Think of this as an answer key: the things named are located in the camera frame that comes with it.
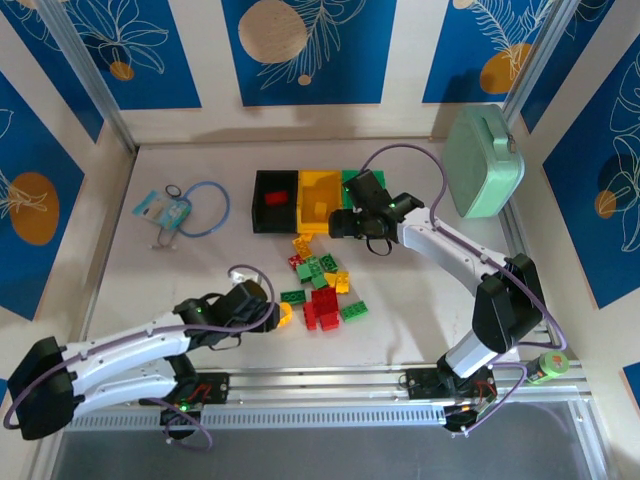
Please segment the orange circle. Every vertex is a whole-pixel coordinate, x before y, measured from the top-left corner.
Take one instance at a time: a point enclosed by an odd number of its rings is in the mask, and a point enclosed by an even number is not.
[[[298,83],[303,87],[311,85],[311,77],[309,75],[300,75],[298,77]]]
[[[130,65],[120,61],[113,62],[109,66],[109,71],[111,72],[111,75],[123,82],[128,82],[133,79],[133,75],[135,74]]]
[[[482,90],[494,95],[511,90],[530,50],[530,44],[519,43],[491,57],[480,73]]]
[[[616,213],[616,196],[609,190],[603,190],[596,197],[596,213],[604,219]]]
[[[46,245],[55,235],[60,218],[56,187],[47,177],[35,172],[19,175],[11,186],[20,191],[9,193],[10,199],[18,201],[9,210],[13,229],[31,245]]]

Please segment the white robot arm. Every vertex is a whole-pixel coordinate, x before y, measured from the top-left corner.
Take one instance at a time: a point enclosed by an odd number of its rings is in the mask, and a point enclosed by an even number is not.
[[[106,406],[145,398],[180,402],[197,393],[204,376],[219,375],[198,375],[186,352],[212,347],[230,334],[271,331],[279,321],[279,307],[247,280],[226,295],[186,300],[146,325],[102,339],[59,346],[54,337],[45,338],[7,382],[14,400],[9,415],[15,410],[23,438],[35,440]],[[226,377],[213,380],[221,387]],[[226,391],[215,393],[224,400]],[[7,418],[5,427],[11,428]]]

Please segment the beige circle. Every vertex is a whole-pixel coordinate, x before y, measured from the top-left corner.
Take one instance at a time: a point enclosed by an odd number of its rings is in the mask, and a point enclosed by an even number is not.
[[[311,77],[309,75],[300,75],[298,77],[298,83],[303,87],[306,87],[307,85],[311,85]]]
[[[34,9],[36,8],[35,4],[33,3],[34,0],[16,0],[16,2],[18,2],[20,5],[23,5],[27,8],[31,8]],[[67,0],[58,0],[58,2],[62,3],[62,2],[66,2]]]
[[[256,62],[282,63],[307,45],[302,17],[281,0],[260,0],[240,19],[240,43]]]
[[[469,8],[475,2],[476,0],[453,0],[453,6],[458,10],[463,10],[465,8]]]

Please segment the mint green container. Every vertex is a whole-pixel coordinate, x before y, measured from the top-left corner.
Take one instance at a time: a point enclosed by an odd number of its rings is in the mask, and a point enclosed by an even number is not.
[[[497,215],[524,176],[524,159],[497,105],[464,107],[442,160],[456,209],[466,218]]]

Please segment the yellow box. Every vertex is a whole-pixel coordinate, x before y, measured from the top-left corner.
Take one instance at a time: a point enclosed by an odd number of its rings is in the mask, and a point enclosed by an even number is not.
[[[329,233],[329,215],[342,208],[342,172],[301,170],[298,233]]]

